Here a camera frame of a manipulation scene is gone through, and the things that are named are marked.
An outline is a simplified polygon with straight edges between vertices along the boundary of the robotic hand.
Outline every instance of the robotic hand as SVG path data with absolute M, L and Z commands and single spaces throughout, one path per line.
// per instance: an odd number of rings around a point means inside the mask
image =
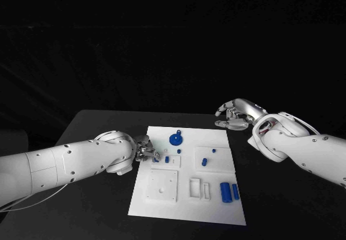
M 104 170 L 123 175 L 133 170 L 134 159 L 155 161 L 155 158 L 159 161 L 160 154 L 153 148 L 150 137 L 142 135 L 131 138 L 120 131 L 108 131 L 94 140 L 3 156 L 0 157 L 0 206 L 23 197 L 26 199 L 28 196 L 51 188 L 77 182 Z
M 346 187 L 345 139 L 322 135 L 303 120 L 286 112 L 268 114 L 257 104 L 242 98 L 227 102 L 215 116 L 224 111 L 227 121 L 217 121 L 215 125 L 235 131 L 245 130 L 253 125 L 248 143 L 268 159 L 280 163 L 290 157 L 307 172 Z

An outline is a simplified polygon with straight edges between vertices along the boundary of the black curtain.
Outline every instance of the black curtain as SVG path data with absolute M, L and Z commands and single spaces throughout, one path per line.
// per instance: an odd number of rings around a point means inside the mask
M 35 150 L 84 109 L 214 114 L 245 98 L 346 138 L 343 9 L 342 1 L 3 3 L 2 128 L 25 129 Z

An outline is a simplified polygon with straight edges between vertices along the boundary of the table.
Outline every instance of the table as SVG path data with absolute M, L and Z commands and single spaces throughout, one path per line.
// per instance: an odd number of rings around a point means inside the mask
M 219 129 L 212 114 L 82 110 L 56 143 L 94 139 L 118 130 L 131 136 L 149 126 Z M 247 140 L 251 129 L 228 131 L 247 226 L 129 216 L 139 171 L 104 172 L 74 182 L 44 203 L 13 211 L 0 224 L 0 239 L 281 239 L 346 236 L 346 191 L 303 171 L 287 159 L 267 159 Z M 35 194 L 16 208 L 46 198 Z

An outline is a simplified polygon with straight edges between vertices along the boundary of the white cable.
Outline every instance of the white cable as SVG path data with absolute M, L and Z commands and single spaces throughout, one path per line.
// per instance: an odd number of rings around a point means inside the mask
M 0 209 L 0 213 L 9 209 L 10 207 L 13 207 L 15 205 L 18 205 L 22 201 L 25 201 L 32 195 L 23 197 L 19 201 L 16 201 L 12 205 L 9 205 L 7 207 L 5 207 L 3 209 Z
M 307 123 L 304 122 L 300 118 L 297 118 L 296 116 L 293 116 L 291 114 L 289 114 L 287 112 L 280 112 L 279 115 L 287 117 L 284 114 L 287 114 L 290 117 L 293 117 L 294 119 L 297 119 L 309 128 L 310 130 L 317 134 L 320 135 L 319 131 L 315 129 L 315 127 Z
M 22 208 L 19 208 L 19 209 L 12 209 L 12 210 L 6 210 L 6 211 L 2 210 L 0 213 L 18 211 L 18 210 L 28 209 L 28 208 L 33 207 L 35 205 L 38 205 L 38 204 L 41 204 L 44 201 L 46 201 L 67 186 L 68 186 L 68 184 L 67 184 L 48 198 L 45 198 L 42 201 L 39 201 L 39 202 L 35 203 L 33 205 L 26 206 L 26 207 L 22 207 Z

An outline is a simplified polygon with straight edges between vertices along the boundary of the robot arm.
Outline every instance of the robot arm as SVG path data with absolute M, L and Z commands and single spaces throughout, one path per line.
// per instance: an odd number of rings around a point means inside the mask
M 134 158 L 160 160 L 160 155 L 147 135 L 133 139 L 120 131 L 106 132 L 93 140 L 0 157 L 0 206 L 104 170 L 126 174 L 133 169 Z
M 316 129 L 300 120 L 313 130 L 310 132 L 296 117 L 281 112 L 268 114 L 267 111 L 245 99 L 235 99 L 225 103 L 215 115 L 227 110 L 227 121 L 217 121 L 215 125 L 232 130 L 247 129 L 253 124 L 253 137 L 248 143 L 268 159 L 281 162 L 287 157 L 310 173 L 330 182 L 346 187 L 346 140 L 330 135 L 322 135 Z M 240 115 L 245 116 L 242 125 Z

